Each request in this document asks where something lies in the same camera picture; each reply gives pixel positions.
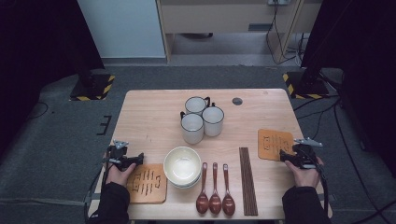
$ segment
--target person's arm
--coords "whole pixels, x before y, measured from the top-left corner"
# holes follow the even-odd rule
[[[110,167],[106,185],[101,190],[99,207],[91,215],[90,224],[125,224],[129,221],[130,195],[126,183],[134,168],[135,164],[132,164],[121,172],[115,166]]]
[[[293,187],[282,198],[285,222],[289,224],[331,223],[313,187]]]
[[[316,191],[320,180],[316,169],[302,170],[290,161],[286,165],[293,171],[295,186],[288,189],[282,197],[285,221],[289,224],[329,224]]]

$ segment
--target spoon handle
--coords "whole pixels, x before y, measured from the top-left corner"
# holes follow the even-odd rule
[[[214,192],[218,192],[218,163],[213,162],[213,186]]]
[[[224,180],[225,180],[225,190],[227,193],[230,193],[229,187],[228,187],[228,165],[223,164],[223,171],[224,171]]]
[[[205,192],[207,163],[202,163],[202,192]]]

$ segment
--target cork coaster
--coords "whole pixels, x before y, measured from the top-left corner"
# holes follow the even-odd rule
[[[286,153],[294,155],[294,145],[291,133],[273,130],[259,130],[259,158],[271,161],[280,161],[279,151],[283,149]]]
[[[166,200],[166,185],[162,164],[142,164],[134,168],[126,188],[131,203],[163,203]]]

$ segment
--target white bowl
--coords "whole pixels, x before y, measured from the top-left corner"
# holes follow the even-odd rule
[[[178,188],[192,187],[201,176],[201,158],[190,147],[175,147],[165,157],[163,170]]]

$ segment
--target white wall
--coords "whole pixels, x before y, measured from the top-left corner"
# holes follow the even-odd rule
[[[102,58],[165,58],[155,0],[78,0]]]

